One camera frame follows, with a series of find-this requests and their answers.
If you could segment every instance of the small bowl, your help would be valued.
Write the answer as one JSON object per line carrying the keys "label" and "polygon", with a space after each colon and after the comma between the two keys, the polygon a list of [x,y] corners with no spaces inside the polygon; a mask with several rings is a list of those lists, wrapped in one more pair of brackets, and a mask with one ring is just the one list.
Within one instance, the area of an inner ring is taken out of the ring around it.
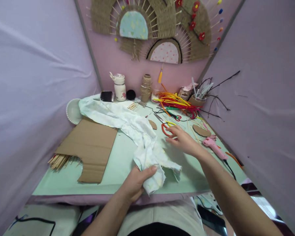
{"label": "small bowl", "polygon": [[69,121],[75,125],[77,125],[83,118],[82,114],[80,113],[80,108],[79,108],[79,101],[80,100],[81,99],[79,99],[79,98],[75,98],[75,99],[72,99],[67,104],[67,109],[66,109],[67,117],[68,117]]}

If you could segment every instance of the white bottle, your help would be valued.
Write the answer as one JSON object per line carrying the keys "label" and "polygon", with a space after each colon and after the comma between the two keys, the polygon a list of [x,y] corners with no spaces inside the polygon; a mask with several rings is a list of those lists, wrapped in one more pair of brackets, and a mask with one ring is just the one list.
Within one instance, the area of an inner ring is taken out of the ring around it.
{"label": "white bottle", "polygon": [[115,83],[115,94],[116,99],[119,102],[123,102],[126,100],[126,86],[125,86],[125,76],[122,74],[116,74],[113,75],[111,72],[109,72],[110,77]]}

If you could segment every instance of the light blue fabric semicircle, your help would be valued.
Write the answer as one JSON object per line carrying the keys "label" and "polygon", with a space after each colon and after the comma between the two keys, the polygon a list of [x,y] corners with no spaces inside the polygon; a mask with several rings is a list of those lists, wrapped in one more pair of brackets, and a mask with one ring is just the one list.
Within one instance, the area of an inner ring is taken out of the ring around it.
{"label": "light blue fabric semicircle", "polygon": [[119,34],[122,37],[135,39],[148,39],[147,23],[143,15],[138,11],[129,11],[120,21]]}

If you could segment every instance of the pink glue gun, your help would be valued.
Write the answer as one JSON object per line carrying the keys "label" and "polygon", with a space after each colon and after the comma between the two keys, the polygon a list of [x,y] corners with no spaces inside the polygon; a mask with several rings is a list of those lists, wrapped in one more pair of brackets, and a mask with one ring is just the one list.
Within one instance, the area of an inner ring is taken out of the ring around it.
{"label": "pink glue gun", "polygon": [[228,156],[226,156],[220,149],[219,147],[216,145],[216,142],[211,138],[211,137],[207,137],[205,140],[202,141],[202,143],[206,146],[206,147],[210,147],[213,152],[221,159],[221,160],[227,160]]}

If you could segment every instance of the pink polka dot fabric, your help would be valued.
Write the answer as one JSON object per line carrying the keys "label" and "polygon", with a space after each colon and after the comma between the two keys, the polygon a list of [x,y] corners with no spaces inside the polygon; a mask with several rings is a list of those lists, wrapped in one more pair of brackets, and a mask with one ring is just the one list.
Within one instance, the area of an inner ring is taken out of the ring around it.
{"label": "pink polka dot fabric", "polygon": [[157,48],[153,51],[150,60],[178,64],[178,49],[173,43],[164,42],[157,46]]}

